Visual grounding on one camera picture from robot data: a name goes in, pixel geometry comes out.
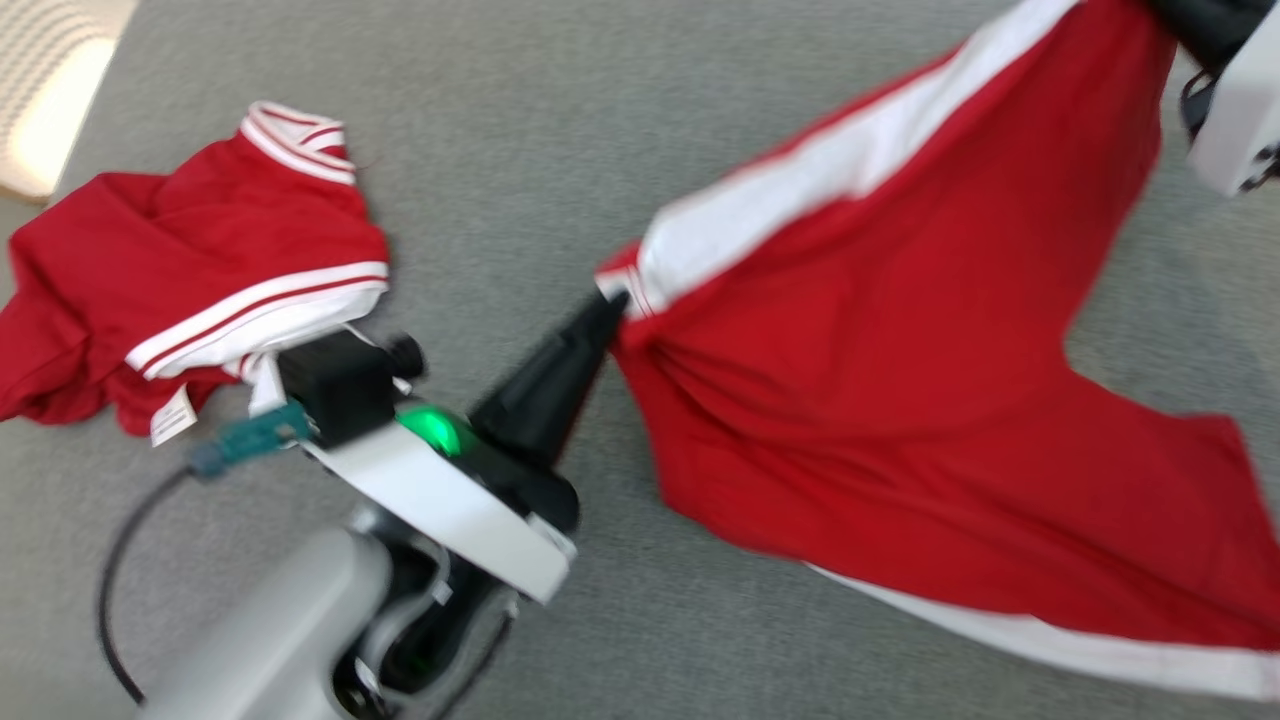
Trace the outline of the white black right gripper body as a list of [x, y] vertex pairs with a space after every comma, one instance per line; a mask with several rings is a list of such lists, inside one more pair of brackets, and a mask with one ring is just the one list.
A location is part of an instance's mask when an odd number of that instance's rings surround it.
[[1231, 197], [1280, 178], [1280, 0], [1146, 0], [1199, 67], [1180, 96], [1198, 177]]

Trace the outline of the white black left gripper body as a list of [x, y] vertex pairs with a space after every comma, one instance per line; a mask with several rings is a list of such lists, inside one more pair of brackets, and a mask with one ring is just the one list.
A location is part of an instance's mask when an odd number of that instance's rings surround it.
[[344, 445], [303, 448], [417, 533], [539, 603], [570, 574], [580, 523], [575, 488], [426, 404]]

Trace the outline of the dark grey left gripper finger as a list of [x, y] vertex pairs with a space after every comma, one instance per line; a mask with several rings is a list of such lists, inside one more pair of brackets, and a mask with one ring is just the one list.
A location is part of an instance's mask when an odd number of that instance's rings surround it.
[[518, 456], [559, 456], [586, 402], [630, 292], [596, 292], [470, 411], [471, 427]]
[[530, 398], [530, 451], [538, 464], [559, 461], [605, 356], [605, 350], [561, 350], [540, 369]]

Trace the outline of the red shorts with white stripe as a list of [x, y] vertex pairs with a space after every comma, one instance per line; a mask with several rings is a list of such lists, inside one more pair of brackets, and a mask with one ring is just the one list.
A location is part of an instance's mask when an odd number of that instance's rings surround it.
[[1020, 0], [660, 209], [596, 283], [666, 502], [1023, 659], [1280, 705], [1242, 433], [1065, 354], [1174, 56], [1144, 0]]

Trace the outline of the red number 23 jersey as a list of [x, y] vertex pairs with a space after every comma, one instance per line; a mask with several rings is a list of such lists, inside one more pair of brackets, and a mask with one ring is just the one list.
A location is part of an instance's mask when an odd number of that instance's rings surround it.
[[0, 423], [64, 427], [113, 407], [163, 445], [266, 354], [357, 320], [390, 254], [340, 120], [252, 104], [168, 174], [109, 172], [8, 242]]

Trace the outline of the beige woven chair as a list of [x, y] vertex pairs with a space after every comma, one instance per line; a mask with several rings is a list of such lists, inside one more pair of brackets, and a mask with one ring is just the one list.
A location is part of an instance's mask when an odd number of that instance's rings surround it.
[[140, 0], [0, 0], [0, 196], [49, 201]]

